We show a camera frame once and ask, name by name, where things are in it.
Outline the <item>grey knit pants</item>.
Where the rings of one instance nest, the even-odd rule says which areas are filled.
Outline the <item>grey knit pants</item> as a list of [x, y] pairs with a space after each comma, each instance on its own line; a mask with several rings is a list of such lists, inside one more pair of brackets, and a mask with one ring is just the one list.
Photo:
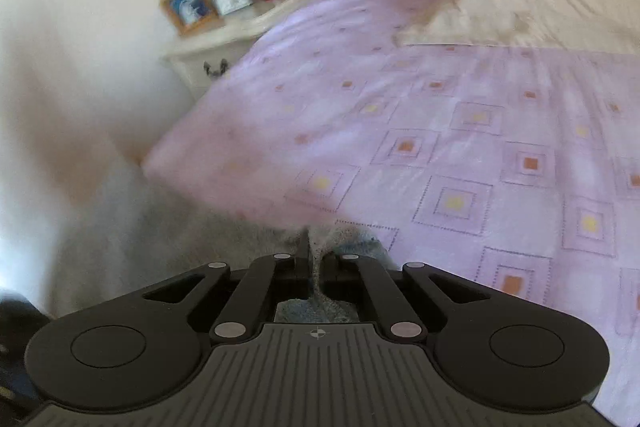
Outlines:
[[52, 317], [104, 303], [214, 261], [245, 269], [262, 256], [310, 251], [311, 296], [277, 307], [280, 322], [346, 323], [355, 308], [320, 291], [329, 254], [371, 257], [396, 269], [371, 230], [358, 225], [273, 228], [194, 202], [119, 161], [63, 229], [44, 307]]

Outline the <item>pink patterned bed sheet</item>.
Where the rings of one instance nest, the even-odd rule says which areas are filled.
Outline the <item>pink patterned bed sheet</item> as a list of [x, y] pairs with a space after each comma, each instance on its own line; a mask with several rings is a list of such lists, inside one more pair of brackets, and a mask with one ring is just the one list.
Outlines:
[[432, 0], [311, 0], [145, 159], [184, 195], [282, 228], [360, 225], [422, 261], [580, 317], [639, 421], [639, 60], [412, 46]]

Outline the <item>cream bedside table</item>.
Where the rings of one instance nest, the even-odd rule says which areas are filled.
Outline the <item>cream bedside table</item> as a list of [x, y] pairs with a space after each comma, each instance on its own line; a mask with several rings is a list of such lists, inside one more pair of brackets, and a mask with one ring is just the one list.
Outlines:
[[263, 34], [309, 1], [258, 1], [224, 18], [219, 25], [178, 38], [160, 54], [160, 59], [177, 74], [192, 98], [198, 100], [221, 78], [208, 78], [204, 62], [216, 67], [225, 58], [231, 69]]

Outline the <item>wooden picture frame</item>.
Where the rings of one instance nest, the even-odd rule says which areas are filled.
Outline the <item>wooden picture frame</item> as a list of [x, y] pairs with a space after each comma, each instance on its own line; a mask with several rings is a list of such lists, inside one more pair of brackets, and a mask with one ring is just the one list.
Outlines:
[[222, 23], [209, 0], [160, 0], [160, 9], [180, 37], [195, 34]]

